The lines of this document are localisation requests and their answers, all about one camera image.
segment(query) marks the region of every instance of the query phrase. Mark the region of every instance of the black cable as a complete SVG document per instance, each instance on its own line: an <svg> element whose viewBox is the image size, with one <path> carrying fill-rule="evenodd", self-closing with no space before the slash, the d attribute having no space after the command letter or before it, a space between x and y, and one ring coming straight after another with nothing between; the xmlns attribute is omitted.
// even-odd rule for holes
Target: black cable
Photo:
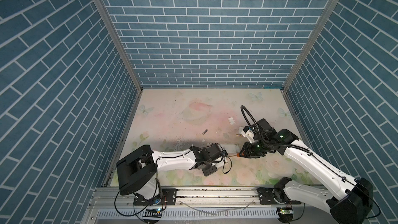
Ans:
<svg viewBox="0 0 398 224"><path fill-rule="evenodd" d="M306 149L304 147L301 147L301 146L294 145L294 144L268 144L268 146L270 146L270 147L281 146L281 147L287 147L287 148L296 148L296 149L301 150L303 152L310 153L310 150L308 150L308 149Z"/></svg>
<svg viewBox="0 0 398 224"><path fill-rule="evenodd" d="M161 158L177 158L177 157L182 157L182 156L184 156L184 155L187 155L189 152L187 152L187 153L185 153L185 154L182 154L182 155L178 155L178 156L176 156L176 157L158 157L157 159L156 159L156 165L158 165L158 160L159 159L161 159Z"/></svg>
<svg viewBox="0 0 398 224"><path fill-rule="evenodd" d="M162 208L161 212L165 211L167 208L167 199L166 196L164 195L164 208Z"/></svg>
<svg viewBox="0 0 398 224"><path fill-rule="evenodd" d="M153 193L152 198L155 197L155 195L156 195L156 190L157 190L157 189L158 189L158 184L156 183L155 192ZM113 206L115 207L116 212L118 212L119 215L122 215L122 216L124 216L124 217L136 216L136 215L138 215L139 213L141 213L142 211L144 211L144 210L150 205L150 202L148 201L148 205L146 205L146 206L145 206L141 211L139 211L138 213L136 213L135 210L134 210L134 214L131 214L131 215L122 214L122 213L117 209L117 207L116 207L116 199L117 199L117 196L119 195L119 193L120 193L120 191L118 191L117 194L116 194L115 201L113 202Z"/></svg>
<svg viewBox="0 0 398 224"><path fill-rule="evenodd" d="M294 220L291 220L290 222L292 222L292 221L295 221L295 220L299 220L302 216L303 216L303 214L304 214L304 211L305 211L305 203L304 203L304 207L303 207L303 209L302 209L302 213L301 213L301 216L300 217L298 217L297 219L294 219Z"/></svg>
<svg viewBox="0 0 398 224"><path fill-rule="evenodd" d="M224 157L224 165L222 166L222 172L223 172L224 174L228 174L228 172L230 172L231 169L232 169L232 160L231 160L230 157L227 157L227 158L229 159L229 162L231 163L231 167L229 168L229 170L228 170L227 172L224 172L224 167L225 167L225 157Z"/></svg>
<svg viewBox="0 0 398 224"><path fill-rule="evenodd" d="M253 121L254 125L256 126L258 135L260 136L260 139L264 142L264 145L265 145L266 147L269 147L269 145L266 143L266 141L265 141L263 135L261 135L260 126L258 125L257 121L254 119L254 117L251 115L251 113L249 112L249 110L247 110L247 108L246 108L245 106L243 106L243 105L240 106L240 110L241 110L241 112L242 112L242 114L243 114L244 119L246 120L246 123L249 125L249 128L251 128L251 125L250 125L249 120L247 119L246 114L244 113L244 111L249 115L249 117L250 117L251 120ZM251 128L251 131L253 132L254 135L256 135L256 132L254 131L253 128Z"/></svg>
<svg viewBox="0 0 398 224"><path fill-rule="evenodd" d="M215 143L215 144L217 144L218 146L220 146L221 152L222 152L222 151L223 151L222 146L221 146L219 143ZM221 161L224 161L224 164L222 165L222 173L223 173L223 174L228 174L228 172L230 172L231 169L232 169L232 160L231 160L230 157L228 157L229 161L231 162L231 167L229 168L229 170L228 170L227 172L224 172L225 158L226 158L226 157L227 157L227 156L226 156L225 153L223 152L223 153L222 153L222 156L221 156L221 160L220 160L220 161L217 161L217 162L213 162L213 163L219 163L219 162L221 162Z"/></svg>

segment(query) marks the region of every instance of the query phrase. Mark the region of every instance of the blue brick wall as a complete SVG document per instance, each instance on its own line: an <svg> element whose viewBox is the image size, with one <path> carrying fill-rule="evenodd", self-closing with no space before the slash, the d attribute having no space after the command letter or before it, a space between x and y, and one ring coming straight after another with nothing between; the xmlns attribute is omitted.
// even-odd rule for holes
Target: blue brick wall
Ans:
<svg viewBox="0 0 398 224"><path fill-rule="evenodd" d="M144 87L281 87L327 0L103 0Z"/></svg>
<svg viewBox="0 0 398 224"><path fill-rule="evenodd" d="M340 0L288 89L314 150L373 182L378 221L391 224L398 217L397 10L398 0Z"/></svg>
<svg viewBox="0 0 398 224"><path fill-rule="evenodd" d="M92 0L0 0L0 223L80 221L136 91Z"/></svg>

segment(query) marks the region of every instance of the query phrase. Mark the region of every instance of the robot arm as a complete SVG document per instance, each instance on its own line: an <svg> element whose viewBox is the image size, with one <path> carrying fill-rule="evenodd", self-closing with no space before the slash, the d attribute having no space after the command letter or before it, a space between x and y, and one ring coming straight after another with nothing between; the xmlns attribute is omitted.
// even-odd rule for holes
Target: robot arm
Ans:
<svg viewBox="0 0 398 224"><path fill-rule="evenodd" d="M120 195L132 193L142 195L150 202L157 202L162 197L162 190L157 180L157 173L173 169L201 169L204 176L217 171L227 163L226 150L219 144L176 152L158 152L149 145L140 146L119 160L116 164L119 178Z"/></svg>
<svg viewBox="0 0 398 224"><path fill-rule="evenodd" d="M265 119L261 119L245 127L242 135L249 141L243 145L240 157L259 158L268 152L279 152L301 165L328 189L302 185L283 177L274 186L276 201L307 203L331 214L341 224L361 224L371 211L373 186L369 181L365 178L357 180L336 168L290 131L282 129L276 132Z"/></svg>

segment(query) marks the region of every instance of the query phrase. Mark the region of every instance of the metal mounting plate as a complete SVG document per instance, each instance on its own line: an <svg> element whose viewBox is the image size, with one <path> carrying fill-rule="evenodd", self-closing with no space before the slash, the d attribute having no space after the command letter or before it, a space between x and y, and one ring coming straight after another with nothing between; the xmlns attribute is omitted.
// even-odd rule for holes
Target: metal mounting plate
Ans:
<svg viewBox="0 0 398 224"><path fill-rule="evenodd" d="M168 206L176 205L176 196L177 196L177 189L162 189L163 195L166 197L166 203ZM142 195L137 195L134 198L134 206L146 206L148 202L144 200ZM160 206L162 205L162 201L159 201L156 204L151 206Z"/></svg>
<svg viewBox="0 0 398 224"><path fill-rule="evenodd" d="M257 188L258 197L260 199L261 205L280 204L277 201L275 201L274 194L272 193L273 190L274 188L266 188L266 187ZM290 203L291 205L301 204L301 202L299 201L290 201Z"/></svg>

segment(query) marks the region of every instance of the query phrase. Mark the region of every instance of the wire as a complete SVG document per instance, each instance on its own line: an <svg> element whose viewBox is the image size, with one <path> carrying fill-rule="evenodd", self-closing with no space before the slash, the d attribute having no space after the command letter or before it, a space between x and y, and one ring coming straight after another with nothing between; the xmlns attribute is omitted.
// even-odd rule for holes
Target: wire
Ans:
<svg viewBox="0 0 398 224"><path fill-rule="evenodd" d="M182 155L178 155L178 156L176 156L176 157L158 157L157 159L156 159L156 165L158 165L158 160L159 159L161 159L161 158L177 158L177 157L182 157L182 156L184 156L184 155L187 155L189 152L187 152L187 153L185 153L185 154L182 154Z"/></svg>
<svg viewBox="0 0 398 224"><path fill-rule="evenodd" d="M219 143L215 143L215 144L217 144L218 146L220 146L221 152L222 152L222 151L223 151L222 146L221 146ZM226 156L225 153L223 152L223 153L222 153L222 156L221 156L221 160L220 160L220 161L217 161L217 162L213 162L213 163L219 163L219 162L221 162L221 161L224 161L224 164L222 165L222 173L223 173L223 174L228 174L228 172L230 172L231 169L232 169L232 160L231 160L230 157L228 157L229 161L231 162L231 167L229 168L229 170L228 170L227 172L224 172L225 158L226 158L226 157L227 157L227 156Z"/></svg>
<svg viewBox="0 0 398 224"><path fill-rule="evenodd" d="M241 110L241 112L243 114L244 119L246 120L246 123L249 125L249 128L251 127L251 125L250 125L250 123L249 123L249 121L248 121L248 119L246 117L246 114L243 112L243 110L249 115L251 120L254 122L254 124L255 124L255 126L257 128L258 135L260 136L261 141L263 141L263 145L265 147L269 147L269 145L266 143L266 140L264 139L263 135L261 135L260 126L258 125L257 121L254 119L254 117L251 115L249 110L247 110L247 108L245 106L240 106L240 110Z"/></svg>
<svg viewBox="0 0 398 224"><path fill-rule="evenodd" d="M144 211L144 210L149 206L149 204L148 204L147 206L145 206L145 207L144 207L141 211L139 211L138 213L135 213L135 211L134 211L134 214L130 214L130 215L128 215L128 214L122 214L122 213L117 209L117 207L116 207L116 199L117 199L117 196L119 195L119 193L120 193L120 191L118 191L117 194L116 194L115 201L113 202L113 206L115 207L116 212L117 212L119 215L121 215L121 216L124 216L124 217L136 216L137 214L141 213L142 211Z"/></svg>
<svg viewBox="0 0 398 224"><path fill-rule="evenodd" d="M305 203L304 203L304 207L303 207L303 209L302 209L301 216L298 217L297 219L291 220L290 222L295 221L295 220L299 220L299 219L304 215L304 211L305 211Z"/></svg>
<svg viewBox="0 0 398 224"><path fill-rule="evenodd" d="M140 221L146 223L143 219L141 219L141 218L138 216L138 214L141 213L144 209L146 209L146 207L143 208L143 209L142 209L141 211L139 211L138 213L136 213L136 212L135 212L134 202L133 202L133 203L132 203L132 209L133 209L133 211L134 211L134 214L137 216L137 218L138 218Z"/></svg>
<svg viewBox="0 0 398 224"><path fill-rule="evenodd" d="M162 212L162 211L165 211L165 210L166 210L166 207L167 207L167 199L166 199L166 196L164 195L164 209L162 209L161 212Z"/></svg>
<svg viewBox="0 0 398 224"><path fill-rule="evenodd" d="M229 159L229 162L231 163L231 167L229 167L229 170L228 170L227 172L224 172L224 167L225 167L225 157L224 157L224 165L222 166L222 172L223 172L224 174L228 174L228 172L230 172L231 169L232 169L232 160L231 160L230 157L227 157L227 158Z"/></svg>
<svg viewBox="0 0 398 224"><path fill-rule="evenodd" d="M223 210L220 210L220 211L216 211L216 213L222 213L222 212L227 212L227 211L232 211L232 210L238 210L238 209L243 209L243 210L245 210L245 209L246 209L247 207L249 207L253 202L254 202L254 201L252 201L251 203L247 204L247 205L244 206L244 207L227 208L227 209L223 209ZM195 210L195 211L202 212L202 213L205 213L205 214L217 215L217 214L212 213L212 212L203 211L203 210L200 210L200 209L191 207L191 206L189 206L188 204L186 204L186 203L184 203L184 202L181 202L181 203L184 204L185 206L187 206L187 207L189 207L189 208Z"/></svg>
<svg viewBox="0 0 398 224"><path fill-rule="evenodd" d="M308 150L308 149L306 149L304 147L297 146L297 145L294 145L294 144L268 144L268 146L270 146L270 147L280 146L280 147L287 147L287 148L296 148L296 149L301 150L303 152L307 152L307 153L311 152L310 150Z"/></svg>
<svg viewBox="0 0 398 224"><path fill-rule="evenodd" d="M193 207L189 206L188 204L186 204L184 202L181 202L181 203L184 204L185 206L187 206L188 208L191 208L191 209L196 210L198 212L202 212L202 213L205 213L205 214L211 214L211 215L217 215L217 214L212 213L212 212L207 212L207 211L203 211L203 210L200 210L200 209L197 209L197 208L193 208Z"/></svg>

